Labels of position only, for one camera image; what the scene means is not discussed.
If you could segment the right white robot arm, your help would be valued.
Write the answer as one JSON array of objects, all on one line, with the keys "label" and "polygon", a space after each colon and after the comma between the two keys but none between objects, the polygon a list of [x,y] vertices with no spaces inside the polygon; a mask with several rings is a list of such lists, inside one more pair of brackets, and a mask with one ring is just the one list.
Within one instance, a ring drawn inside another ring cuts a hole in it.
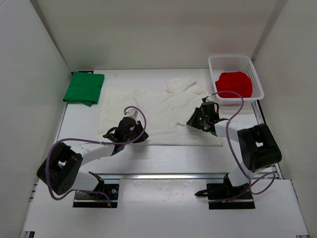
[{"label": "right white robot arm", "polygon": [[244,125],[229,119],[221,119],[219,105],[213,101],[203,99],[200,107],[195,108],[186,124],[214,136],[226,138],[231,150],[232,140],[239,143],[242,162],[225,175],[217,190],[228,198],[234,198],[247,190],[254,175],[282,159],[280,149],[266,124]]}]

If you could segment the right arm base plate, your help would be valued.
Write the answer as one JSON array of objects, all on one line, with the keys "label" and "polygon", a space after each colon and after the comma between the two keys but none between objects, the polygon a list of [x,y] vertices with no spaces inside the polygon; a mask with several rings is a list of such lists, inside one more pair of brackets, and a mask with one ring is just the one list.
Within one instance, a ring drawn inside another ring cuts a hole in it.
[{"label": "right arm base plate", "polygon": [[236,188],[228,183],[207,183],[206,189],[197,191],[196,197],[207,197],[209,210],[255,209],[255,203],[248,184]]}]

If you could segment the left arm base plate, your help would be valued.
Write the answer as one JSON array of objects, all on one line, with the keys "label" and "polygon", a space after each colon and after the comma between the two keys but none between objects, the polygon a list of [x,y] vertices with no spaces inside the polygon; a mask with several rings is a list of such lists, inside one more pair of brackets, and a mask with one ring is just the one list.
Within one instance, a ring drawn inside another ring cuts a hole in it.
[{"label": "left arm base plate", "polygon": [[119,180],[105,180],[102,194],[88,194],[76,192],[73,200],[73,208],[117,208],[119,196]]}]

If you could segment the green t shirt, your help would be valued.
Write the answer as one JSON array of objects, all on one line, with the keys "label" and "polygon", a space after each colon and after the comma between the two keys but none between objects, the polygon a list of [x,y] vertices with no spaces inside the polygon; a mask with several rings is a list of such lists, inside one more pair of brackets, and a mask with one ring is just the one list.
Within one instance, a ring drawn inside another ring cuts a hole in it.
[{"label": "green t shirt", "polygon": [[63,101],[91,107],[99,102],[105,76],[103,74],[74,72]]}]

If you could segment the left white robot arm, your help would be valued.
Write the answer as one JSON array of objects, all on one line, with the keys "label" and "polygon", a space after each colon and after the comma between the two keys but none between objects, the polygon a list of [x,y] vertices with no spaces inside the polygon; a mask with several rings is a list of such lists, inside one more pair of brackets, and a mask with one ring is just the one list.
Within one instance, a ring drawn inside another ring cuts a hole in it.
[{"label": "left white robot arm", "polygon": [[83,173],[80,168],[102,157],[118,154],[127,144],[146,141],[149,137],[146,127],[146,122],[125,116],[118,126],[102,136],[101,141],[76,138],[78,144],[71,146],[69,138],[59,140],[49,150],[36,175],[47,185],[54,200],[61,200],[76,190],[99,198],[105,194],[100,177],[94,172]]}]

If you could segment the white t shirt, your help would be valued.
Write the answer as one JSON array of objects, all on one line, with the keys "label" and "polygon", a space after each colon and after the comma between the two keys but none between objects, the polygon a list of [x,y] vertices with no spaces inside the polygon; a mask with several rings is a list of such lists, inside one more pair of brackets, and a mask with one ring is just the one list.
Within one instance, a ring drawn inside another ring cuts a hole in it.
[{"label": "white t shirt", "polygon": [[222,146],[221,138],[186,125],[208,95],[205,87],[192,77],[167,80],[165,84],[164,90],[106,89],[97,138],[118,125],[126,107],[136,106],[147,120],[148,145]]}]

